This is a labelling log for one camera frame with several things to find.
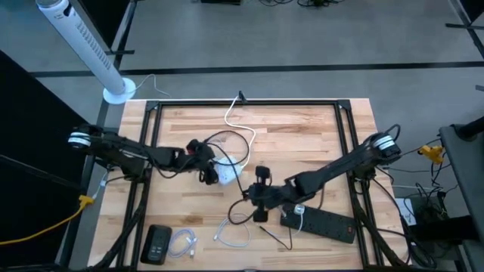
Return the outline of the yellow plug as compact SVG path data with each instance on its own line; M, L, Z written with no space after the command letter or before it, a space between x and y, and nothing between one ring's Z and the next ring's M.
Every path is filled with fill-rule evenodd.
M443 150L442 146L430 147L428 145L423 145L417 153L428 158L432 163L442 164L443 163Z

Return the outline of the small white plug adapter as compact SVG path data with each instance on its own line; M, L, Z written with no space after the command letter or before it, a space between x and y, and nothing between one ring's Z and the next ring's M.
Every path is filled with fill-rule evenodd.
M100 181L100 183L99 183L99 185L98 185L97 190L96 190L96 191L95 191L95 193L92 195L92 199L93 199L93 200L96 200L96 199L97 199L98 194L99 194L99 193L100 193L100 191L101 191L101 188L106 186L106 183L107 183L107 176L108 176L108 174L109 174L109 172L105 172L105 173L103 174L103 176L102 176L102 178L101 178L101 181Z

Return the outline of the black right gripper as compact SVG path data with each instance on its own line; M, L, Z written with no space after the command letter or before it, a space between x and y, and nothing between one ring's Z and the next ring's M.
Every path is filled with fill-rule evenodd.
M253 221L263 223L268 221L268 210L289 203L289 181L284 185L273 186L272 175L268 167L258 165L255 170L256 182L249 186L247 199L256 210L253 213Z

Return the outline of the black side cart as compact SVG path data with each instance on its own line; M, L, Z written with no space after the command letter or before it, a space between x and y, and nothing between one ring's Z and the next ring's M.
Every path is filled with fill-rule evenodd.
M439 129L468 215L452 218L472 272L484 272L484 116Z

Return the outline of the white cube power strip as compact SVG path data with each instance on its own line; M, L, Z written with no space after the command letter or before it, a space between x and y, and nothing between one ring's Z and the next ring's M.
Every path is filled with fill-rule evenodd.
M234 156L224 156L223 158L217 159L215 170L218 174L219 183L221 185L228 185L232 181L235 181L242 172L242 168L237 164L237 160Z

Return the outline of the black power strip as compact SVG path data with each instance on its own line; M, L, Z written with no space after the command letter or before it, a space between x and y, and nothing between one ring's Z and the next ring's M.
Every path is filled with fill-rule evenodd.
M299 232L324 236L342 243L351 244L355 240L355 220L353 218L305 207L302 215L295 213L295 205L282 206L280 224Z

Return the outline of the white tower fan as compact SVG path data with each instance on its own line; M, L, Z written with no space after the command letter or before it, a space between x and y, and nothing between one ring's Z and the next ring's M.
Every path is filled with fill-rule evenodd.
M92 35L69 0L36 0L38 9L64 38L82 62L104 86L103 97L109 104L124 104L137 90L135 83L122 77Z

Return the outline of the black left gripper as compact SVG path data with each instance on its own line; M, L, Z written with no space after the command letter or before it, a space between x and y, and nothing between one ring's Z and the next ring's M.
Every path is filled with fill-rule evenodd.
M193 139L188 143L186 149L188 162L185 169L197 171L200 183L205 183L206 185L218 183L219 176L213 162L215 154L207 142Z

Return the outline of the white paper sheet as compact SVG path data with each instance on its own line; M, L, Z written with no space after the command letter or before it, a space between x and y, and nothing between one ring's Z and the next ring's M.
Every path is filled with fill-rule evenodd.
M396 204L406 223L409 226L416 225L417 221L414 216L414 210L411 204L411 200L407 198L396 198Z

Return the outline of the black charger box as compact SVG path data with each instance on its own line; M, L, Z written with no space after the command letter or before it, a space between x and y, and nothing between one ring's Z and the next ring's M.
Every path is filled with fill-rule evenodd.
M152 224L149 226L141 252L140 262L152 265L164 264L171 236L171 227L158 224Z

